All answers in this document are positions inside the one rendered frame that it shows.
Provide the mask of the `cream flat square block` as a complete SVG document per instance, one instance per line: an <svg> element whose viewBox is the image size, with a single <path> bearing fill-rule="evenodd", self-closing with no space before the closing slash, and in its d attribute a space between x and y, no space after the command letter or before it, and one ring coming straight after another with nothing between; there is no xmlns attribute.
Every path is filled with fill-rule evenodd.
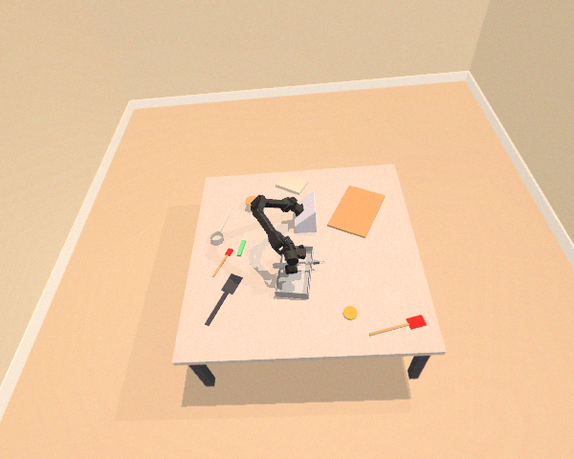
<svg viewBox="0 0 574 459"><path fill-rule="evenodd" d="M307 185L308 181L287 173L284 173L276 183L276 187L290 191L297 195L300 195L300 193L305 189Z"/></svg>

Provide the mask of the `dark grey spatula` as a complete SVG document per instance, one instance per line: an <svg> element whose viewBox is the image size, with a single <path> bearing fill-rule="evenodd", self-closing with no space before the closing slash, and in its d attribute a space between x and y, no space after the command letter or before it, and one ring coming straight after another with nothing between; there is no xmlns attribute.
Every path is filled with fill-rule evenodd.
<svg viewBox="0 0 574 459"><path fill-rule="evenodd" d="M223 288L221 289L221 291L223 291L224 293L222 294L222 296L220 297L219 301L217 302L216 306L214 307L214 309L212 310L209 318L207 319L207 321L205 322L205 325L210 326L212 320L214 319L215 315L217 314L217 312L219 311L220 307L222 306L223 302L225 301L226 297L228 296L228 294L233 295L233 293L235 292L236 288L238 287L239 283L241 282L243 277L235 275L233 273L231 273L230 277L228 278L228 280L226 281L225 285L223 286Z"/></svg>

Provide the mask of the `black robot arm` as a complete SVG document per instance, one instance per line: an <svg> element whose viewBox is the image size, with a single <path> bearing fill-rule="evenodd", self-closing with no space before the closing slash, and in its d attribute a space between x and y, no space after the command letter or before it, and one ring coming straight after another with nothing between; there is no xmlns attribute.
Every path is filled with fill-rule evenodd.
<svg viewBox="0 0 574 459"><path fill-rule="evenodd" d="M303 245L294 247L294 242L290 236L284 236L281 232L277 231L268 217L264 213L264 208L280 208L282 212L291 210L298 217L303 211L303 204L298 204L295 197L285 197L282 200L266 199L264 195L258 194L251 201L251 211L253 217L256 218L261 227L268 235L268 241L271 247L279 254L285 255L285 259L289 266L294 266L298 263L299 259L305 259L306 249ZM281 250L279 250L282 247Z"/></svg>

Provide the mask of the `grey rectangular roasting tin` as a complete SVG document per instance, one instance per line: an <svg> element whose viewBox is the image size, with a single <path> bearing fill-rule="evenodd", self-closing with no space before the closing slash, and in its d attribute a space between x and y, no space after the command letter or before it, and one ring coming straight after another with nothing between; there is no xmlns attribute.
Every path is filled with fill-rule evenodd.
<svg viewBox="0 0 574 459"><path fill-rule="evenodd" d="M298 262L313 261L314 246L304 246L305 259ZM304 265L304 266L301 266ZM286 274L285 267L279 268L276 278L276 297L309 299L312 265L299 264L298 272Z"/></svg>

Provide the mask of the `red spatula with wooden handle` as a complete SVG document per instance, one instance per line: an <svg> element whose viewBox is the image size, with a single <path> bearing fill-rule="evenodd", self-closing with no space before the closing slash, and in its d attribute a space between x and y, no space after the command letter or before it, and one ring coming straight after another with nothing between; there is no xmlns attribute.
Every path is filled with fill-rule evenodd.
<svg viewBox="0 0 574 459"><path fill-rule="evenodd" d="M398 325L398 326L394 326L394 327L390 327L390 328L386 328L386 329L383 329L383 330L380 330L380 331L376 331L376 332L372 332L372 333L369 333L369 334L370 334L370 335L375 335L375 334L383 333L383 332L386 332L386 331L389 331L389 330L393 330L393 329L405 327L405 326L408 326L408 325L409 325L410 329L415 329L415 328L419 328L419 327L423 327L423 326L426 326L426 325L427 325L427 323L426 323L426 321L424 320L424 318L423 318L422 315L416 316L416 317L407 318L407 322L408 322L408 323L405 323L405 324L402 324L402 325Z"/></svg>

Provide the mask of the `yellow flat disc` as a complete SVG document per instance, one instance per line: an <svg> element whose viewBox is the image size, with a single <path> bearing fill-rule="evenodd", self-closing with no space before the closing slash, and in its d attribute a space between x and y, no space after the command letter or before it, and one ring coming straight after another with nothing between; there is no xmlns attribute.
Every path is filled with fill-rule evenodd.
<svg viewBox="0 0 574 459"><path fill-rule="evenodd" d="M347 306L343 310L343 315L347 319L355 319L357 317L358 311L353 306Z"/></svg>

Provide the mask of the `orange wooden board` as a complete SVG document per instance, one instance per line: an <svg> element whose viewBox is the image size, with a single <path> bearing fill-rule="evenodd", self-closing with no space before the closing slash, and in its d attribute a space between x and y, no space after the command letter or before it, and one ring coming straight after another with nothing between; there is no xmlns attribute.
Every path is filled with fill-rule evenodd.
<svg viewBox="0 0 574 459"><path fill-rule="evenodd" d="M366 238L385 197L349 186L327 226Z"/></svg>

